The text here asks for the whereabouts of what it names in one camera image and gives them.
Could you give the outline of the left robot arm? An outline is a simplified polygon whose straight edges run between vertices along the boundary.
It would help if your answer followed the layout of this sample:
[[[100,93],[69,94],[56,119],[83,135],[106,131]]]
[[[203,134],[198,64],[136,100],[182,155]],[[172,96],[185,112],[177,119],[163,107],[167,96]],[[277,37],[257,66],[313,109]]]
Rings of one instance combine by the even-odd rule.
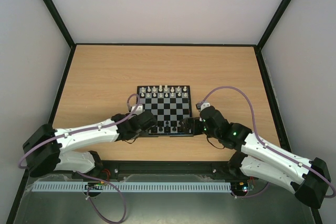
[[[72,129],[53,129],[51,124],[44,124],[23,144],[24,155],[18,167],[27,169],[31,177],[55,170],[88,173],[100,165],[100,158],[96,152],[80,153],[79,148],[135,139],[156,125],[150,111],[116,114],[102,122]]]

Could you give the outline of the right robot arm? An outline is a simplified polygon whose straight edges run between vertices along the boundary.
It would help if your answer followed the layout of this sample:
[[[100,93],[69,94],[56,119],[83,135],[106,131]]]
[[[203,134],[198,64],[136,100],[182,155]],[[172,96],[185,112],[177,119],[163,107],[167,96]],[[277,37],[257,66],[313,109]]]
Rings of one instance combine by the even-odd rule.
[[[235,150],[228,162],[229,172],[239,178],[256,177],[278,185],[308,207],[319,209],[327,197],[331,177],[324,160],[314,160],[288,152],[264,140],[250,128],[229,123],[209,103],[198,118],[181,121],[181,128],[192,135],[204,134]]]

